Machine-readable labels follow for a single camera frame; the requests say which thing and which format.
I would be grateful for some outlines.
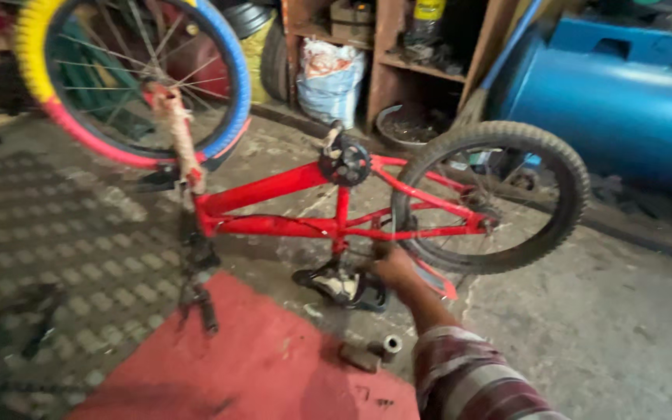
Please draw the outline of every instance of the plaid sleeve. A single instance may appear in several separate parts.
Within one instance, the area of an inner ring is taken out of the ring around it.
[[[416,399],[425,420],[566,420],[501,353],[460,327],[436,327],[414,347]]]

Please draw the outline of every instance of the concrete floor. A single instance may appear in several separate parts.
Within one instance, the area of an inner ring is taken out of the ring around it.
[[[98,196],[137,220],[174,223],[174,195],[134,199],[126,191],[122,198],[110,198],[106,191],[112,182],[140,173],[89,154],[50,122],[22,119],[0,132],[5,139],[0,157],[25,149],[46,153],[61,168],[89,168],[98,177],[88,187]],[[311,140],[295,129],[254,118],[234,156],[210,176],[210,189],[221,191],[303,165],[316,156]],[[244,212],[332,215],[334,192],[332,186],[316,187]],[[388,196],[387,187],[371,178],[355,189],[350,210],[356,214],[358,207],[361,213],[387,206]],[[229,272],[322,329],[353,341],[403,336],[406,350],[389,369],[411,378],[408,349],[416,334],[400,303],[392,301],[382,315],[343,311],[290,280],[297,268],[324,262],[327,243],[234,236],[215,242]],[[369,243],[352,245],[365,252]],[[567,243],[531,266],[465,279],[460,295],[448,307],[497,345],[565,415],[672,418],[672,258],[579,227]]]

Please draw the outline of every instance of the wooden shelf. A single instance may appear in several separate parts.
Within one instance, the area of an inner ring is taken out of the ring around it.
[[[443,79],[458,81],[460,83],[465,83],[466,76],[464,75],[449,75],[442,70],[436,69],[430,66],[422,66],[420,64],[410,64],[406,63],[401,59],[401,56],[398,53],[386,53],[379,58],[379,62],[387,66],[398,67],[400,69],[411,70],[413,72],[424,73],[428,75],[433,75],[435,77],[441,77]]]
[[[293,25],[292,33],[301,37],[308,37],[314,40],[321,40],[333,44],[349,45],[359,49],[373,49],[372,44],[357,40],[333,37],[331,36],[331,31],[328,28],[315,22],[296,23]]]

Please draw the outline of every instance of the upside-down bicycle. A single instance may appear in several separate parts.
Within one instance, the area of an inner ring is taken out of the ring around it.
[[[336,125],[317,161],[206,194],[204,174],[231,153],[250,105],[238,39],[207,0],[32,0],[18,46],[45,111],[94,151],[182,180],[204,237],[325,238],[337,262],[360,235],[397,241],[426,270],[501,273],[555,249],[583,213],[582,160],[515,122],[453,129],[408,161],[370,154]],[[390,207],[350,219],[350,188],[370,175],[392,188]],[[327,183],[338,186],[331,218],[230,213]],[[429,284],[455,296],[447,281]]]

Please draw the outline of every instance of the plastic bag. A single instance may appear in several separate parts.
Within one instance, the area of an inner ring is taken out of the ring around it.
[[[354,47],[305,38],[297,75],[297,99],[303,111],[326,124],[340,119],[351,129],[364,61],[364,52]]]

